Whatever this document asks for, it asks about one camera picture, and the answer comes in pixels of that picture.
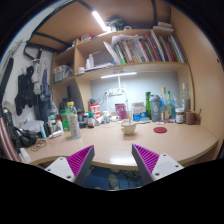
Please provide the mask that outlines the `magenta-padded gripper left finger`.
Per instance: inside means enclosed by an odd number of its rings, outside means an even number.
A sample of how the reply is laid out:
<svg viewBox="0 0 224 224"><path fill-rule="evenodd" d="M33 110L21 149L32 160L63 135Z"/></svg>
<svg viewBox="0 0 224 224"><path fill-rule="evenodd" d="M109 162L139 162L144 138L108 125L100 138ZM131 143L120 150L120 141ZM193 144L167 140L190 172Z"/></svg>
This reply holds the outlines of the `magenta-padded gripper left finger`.
<svg viewBox="0 0 224 224"><path fill-rule="evenodd" d="M91 145L67 158L57 158L46 171L82 186L94 156L94 146Z"/></svg>

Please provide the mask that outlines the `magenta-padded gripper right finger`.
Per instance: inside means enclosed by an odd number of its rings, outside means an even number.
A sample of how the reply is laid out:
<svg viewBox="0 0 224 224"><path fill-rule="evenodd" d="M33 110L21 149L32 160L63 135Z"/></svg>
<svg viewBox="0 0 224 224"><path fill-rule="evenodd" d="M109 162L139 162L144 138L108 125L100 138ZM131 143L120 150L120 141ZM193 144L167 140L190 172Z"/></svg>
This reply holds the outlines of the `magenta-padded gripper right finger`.
<svg viewBox="0 0 224 224"><path fill-rule="evenodd" d="M132 155L145 185L183 169L183 166L168 154L157 154L136 144L132 145Z"/></svg>

